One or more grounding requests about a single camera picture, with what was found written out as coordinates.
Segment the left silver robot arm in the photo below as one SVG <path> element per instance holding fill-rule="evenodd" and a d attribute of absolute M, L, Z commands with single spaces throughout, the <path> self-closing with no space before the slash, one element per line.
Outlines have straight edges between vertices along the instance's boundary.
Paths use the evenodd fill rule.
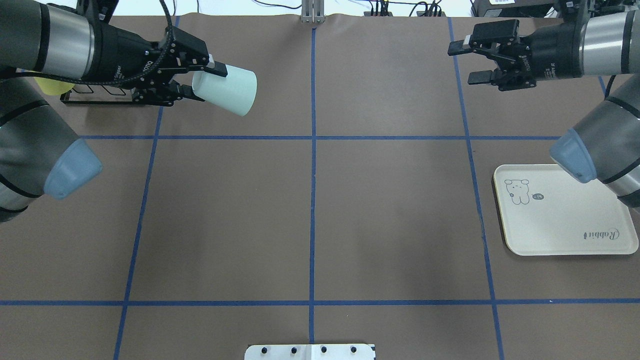
<path fill-rule="evenodd" d="M 74 7 L 36 0 L 1 2 L 1 221 L 23 214 L 43 195 L 64 199 L 91 182 L 103 164 L 45 96 L 77 85 L 132 91 L 133 101 L 172 106 L 200 101 L 175 75 L 219 76 L 204 41 L 180 30 L 160 2 L 160 41 L 111 24 L 116 0 L 78 0 Z"/>

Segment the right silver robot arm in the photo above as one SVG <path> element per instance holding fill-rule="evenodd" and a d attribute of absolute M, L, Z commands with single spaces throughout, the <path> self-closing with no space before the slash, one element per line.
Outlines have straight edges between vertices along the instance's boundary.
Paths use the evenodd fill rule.
<path fill-rule="evenodd" d="M 451 41 L 450 56 L 478 54 L 494 70 L 473 71 L 469 85 L 499 91 L 539 81 L 609 76 L 604 98 L 550 148 L 551 159 L 580 183 L 598 180 L 631 210 L 640 207 L 639 9 L 598 14 L 581 0 L 574 18 L 519 35 L 517 19 L 478 23 Z"/>

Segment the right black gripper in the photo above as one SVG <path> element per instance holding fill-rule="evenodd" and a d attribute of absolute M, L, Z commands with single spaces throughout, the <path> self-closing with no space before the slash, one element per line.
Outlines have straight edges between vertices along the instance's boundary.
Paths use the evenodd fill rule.
<path fill-rule="evenodd" d="M 540 81 L 582 77 L 576 23 L 540 27 L 525 36 L 519 29 L 517 19 L 478 23 L 468 39 L 449 43 L 447 55 L 472 53 L 494 61 L 494 70 L 470 72 L 468 84 L 489 84 L 502 92 L 535 88 Z"/>

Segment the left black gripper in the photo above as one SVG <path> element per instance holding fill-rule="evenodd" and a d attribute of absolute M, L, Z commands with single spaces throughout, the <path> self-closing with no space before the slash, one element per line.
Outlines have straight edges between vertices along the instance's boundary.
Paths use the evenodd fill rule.
<path fill-rule="evenodd" d="M 205 102 L 175 75 L 201 71 L 226 78 L 227 65 L 215 61 L 205 41 L 172 27 L 173 38 L 147 41 L 128 30 L 99 23 L 94 27 L 93 81 L 116 82 L 138 104 L 170 107 L 176 101 Z"/>

